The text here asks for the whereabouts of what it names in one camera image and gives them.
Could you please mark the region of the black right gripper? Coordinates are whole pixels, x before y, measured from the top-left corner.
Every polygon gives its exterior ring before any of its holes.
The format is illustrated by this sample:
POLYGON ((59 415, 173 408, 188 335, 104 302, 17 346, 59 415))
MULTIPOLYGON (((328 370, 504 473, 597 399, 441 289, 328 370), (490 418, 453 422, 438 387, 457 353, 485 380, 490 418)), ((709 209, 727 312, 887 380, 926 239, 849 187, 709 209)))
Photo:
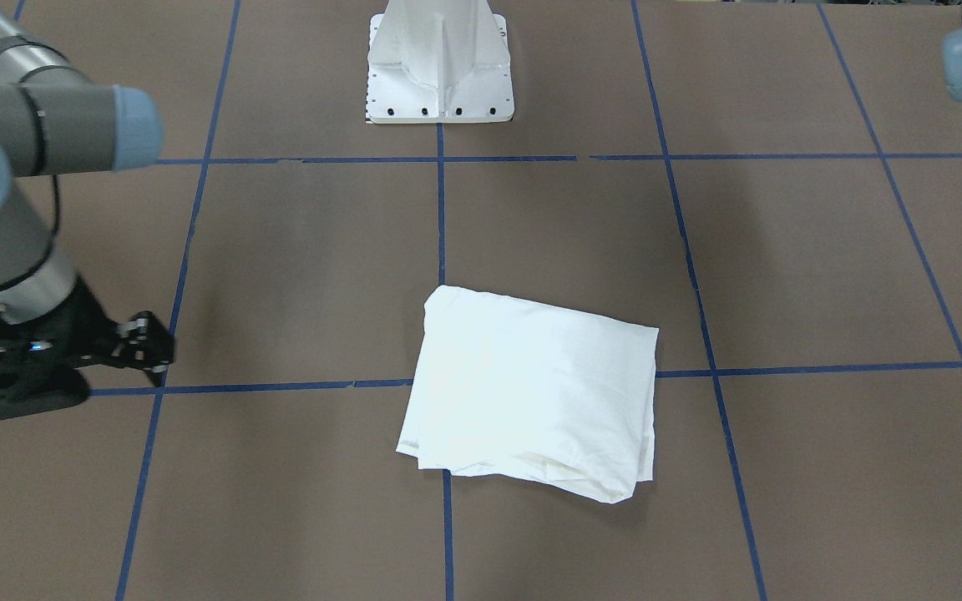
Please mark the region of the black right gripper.
POLYGON ((0 420, 80 406, 91 395, 81 368, 108 356, 114 368, 163 386, 175 351, 175 336, 154 313, 117 323, 78 279, 46 315, 10 324, 0 311, 0 420))

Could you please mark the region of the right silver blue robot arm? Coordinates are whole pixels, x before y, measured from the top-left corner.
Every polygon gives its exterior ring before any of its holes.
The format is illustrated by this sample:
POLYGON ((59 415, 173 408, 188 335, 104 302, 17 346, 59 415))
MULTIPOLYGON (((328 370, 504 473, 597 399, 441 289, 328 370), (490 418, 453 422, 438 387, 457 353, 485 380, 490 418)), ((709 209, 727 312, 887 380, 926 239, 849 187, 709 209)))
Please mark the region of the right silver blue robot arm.
POLYGON ((164 384, 175 336, 152 312, 110 319, 57 242, 58 178, 153 166, 164 134, 148 93, 92 83, 0 12, 0 420, 87 401, 85 366, 164 384))

